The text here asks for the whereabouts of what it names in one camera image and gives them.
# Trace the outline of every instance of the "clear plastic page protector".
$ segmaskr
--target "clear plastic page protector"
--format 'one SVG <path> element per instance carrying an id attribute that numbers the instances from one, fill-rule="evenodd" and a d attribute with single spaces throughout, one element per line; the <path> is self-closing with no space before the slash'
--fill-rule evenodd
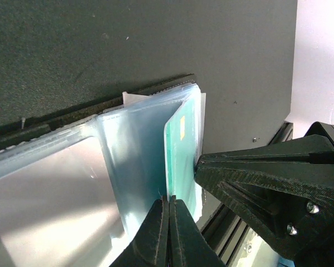
<path id="1" fill-rule="evenodd" d="M 164 127 L 197 85 L 179 87 L 99 116 L 106 163 L 125 231 L 132 240 L 153 202 L 166 194 Z"/>
<path id="2" fill-rule="evenodd" d="M 182 199 L 194 221 L 202 215 L 202 190 L 194 181 L 201 138 L 200 100 L 200 92 L 193 93 L 164 130 L 167 195 Z"/>
<path id="3" fill-rule="evenodd" d="M 103 235 L 111 263 L 129 243 L 96 128 L 93 118 L 0 154 L 0 240 L 16 266 L 77 263 Z"/>

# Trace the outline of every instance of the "teal card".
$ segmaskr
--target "teal card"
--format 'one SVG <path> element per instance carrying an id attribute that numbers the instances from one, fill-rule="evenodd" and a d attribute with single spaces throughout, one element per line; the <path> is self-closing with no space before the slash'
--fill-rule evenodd
<path id="1" fill-rule="evenodd" d="M 182 199 L 193 217 L 197 208 L 194 166 L 198 153 L 198 97 L 190 97 L 166 123 L 164 130 L 167 196 Z"/>

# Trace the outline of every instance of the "metal screw head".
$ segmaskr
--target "metal screw head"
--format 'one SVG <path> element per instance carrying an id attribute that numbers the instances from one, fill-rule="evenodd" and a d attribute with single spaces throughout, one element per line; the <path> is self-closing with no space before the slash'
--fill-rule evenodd
<path id="1" fill-rule="evenodd" d="M 248 245 L 248 247 L 246 249 L 246 252 L 247 253 L 251 253 L 252 252 L 252 246 L 251 245 Z"/>
<path id="2" fill-rule="evenodd" d="M 292 224 L 288 224 L 287 225 L 287 233 L 289 235 L 297 235 L 298 231 Z"/>
<path id="3" fill-rule="evenodd" d="M 310 214 L 316 214 L 319 212 L 319 207 L 317 205 L 315 205 L 314 203 L 312 202 L 308 202 L 307 203 L 307 211 L 310 213 Z"/>

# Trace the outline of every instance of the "dark gray wall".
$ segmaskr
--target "dark gray wall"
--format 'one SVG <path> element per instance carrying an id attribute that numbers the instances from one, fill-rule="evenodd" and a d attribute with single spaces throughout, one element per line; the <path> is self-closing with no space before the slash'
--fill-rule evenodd
<path id="1" fill-rule="evenodd" d="M 195 73 L 207 93 L 204 152 L 266 144 L 289 113 L 296 9 L 0 0 L 0 126 Z"/>

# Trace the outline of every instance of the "white wall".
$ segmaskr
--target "white wall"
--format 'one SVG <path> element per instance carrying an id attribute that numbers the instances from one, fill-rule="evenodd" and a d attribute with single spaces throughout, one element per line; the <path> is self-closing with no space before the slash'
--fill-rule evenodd
<path id="1" fill-rule="evenodd" d="M 334 0 L 298 0 L 291 113 L 294 137 L 334 124 Z"/>

